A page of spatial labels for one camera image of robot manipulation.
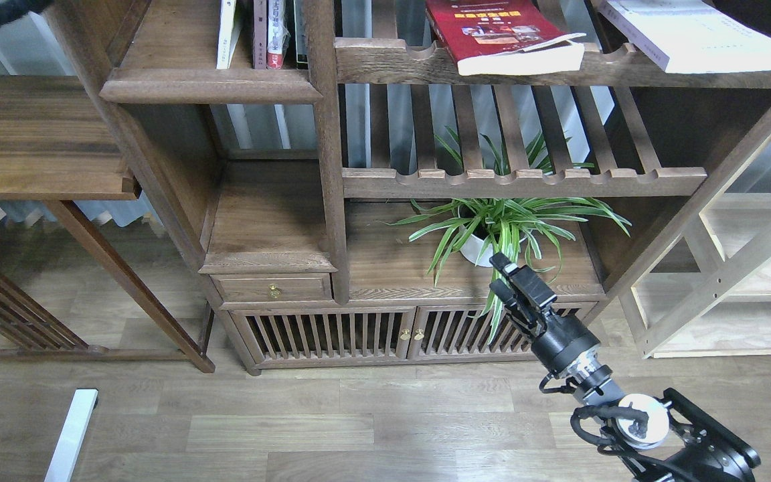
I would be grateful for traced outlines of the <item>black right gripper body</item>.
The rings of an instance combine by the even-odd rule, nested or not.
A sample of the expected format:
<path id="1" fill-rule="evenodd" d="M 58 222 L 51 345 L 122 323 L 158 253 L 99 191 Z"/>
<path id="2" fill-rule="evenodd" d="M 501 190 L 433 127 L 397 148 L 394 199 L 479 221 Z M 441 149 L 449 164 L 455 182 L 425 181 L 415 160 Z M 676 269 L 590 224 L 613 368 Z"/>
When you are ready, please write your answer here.
<path id="1" fill-rule="evenodd" d="M 512 288 L 514 298 L 501 299 L 505 320 L 527 337 L 532 353 L 554 378 L 587 379 L 600 369 L 599 339 L 575 315 L 559 315 L 553 304 L 534 309 Z"/>

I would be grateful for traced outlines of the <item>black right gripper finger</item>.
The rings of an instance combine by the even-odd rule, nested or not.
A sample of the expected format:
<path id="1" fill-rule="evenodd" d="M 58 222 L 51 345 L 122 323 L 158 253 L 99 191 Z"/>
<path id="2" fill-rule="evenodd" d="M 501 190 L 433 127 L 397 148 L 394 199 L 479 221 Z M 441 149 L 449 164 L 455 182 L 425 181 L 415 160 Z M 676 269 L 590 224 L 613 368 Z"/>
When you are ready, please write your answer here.
<path id="1" fill-rule="evenodd" d="M 489 262 L 495 269 L 493 280 L 489 284 L 492 294 L 495 294 L 499 299 L 512 299 L 515 296 L 514 290 L 511 286 L 511 277 L 514 272 L 518 271 L 518 266 L 511 262 L 504 253 L 498 252 L 493 255 Z"/>
<path id="2" fill-rule="evenodd" d="M 518 266 L 512 271 L 510 282 L 534 309 L 545 309 L 557 299 L 557 294 L 529 266 Z"/>

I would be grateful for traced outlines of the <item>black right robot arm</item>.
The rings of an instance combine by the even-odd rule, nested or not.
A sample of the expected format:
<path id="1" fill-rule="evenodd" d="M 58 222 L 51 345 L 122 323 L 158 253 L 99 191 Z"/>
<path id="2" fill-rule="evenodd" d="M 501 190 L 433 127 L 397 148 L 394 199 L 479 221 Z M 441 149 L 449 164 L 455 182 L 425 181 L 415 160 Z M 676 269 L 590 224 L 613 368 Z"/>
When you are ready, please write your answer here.
<path id="1" fill-rule="evenodd" d="M 575 315 L 554 311 L 555 293 L 531 268 L 502 253 L 490 262 L 505 320 L 527 337 L 547 379 L 564 381 L 557 391 L 580 402 L 570 416 L 576 436 L 618 457 L 636 481 L 754 479 L 761 458 L 752 446 L 673 388 L 661 398 L 625 394 L 596 359 L 599 339 Z"/>

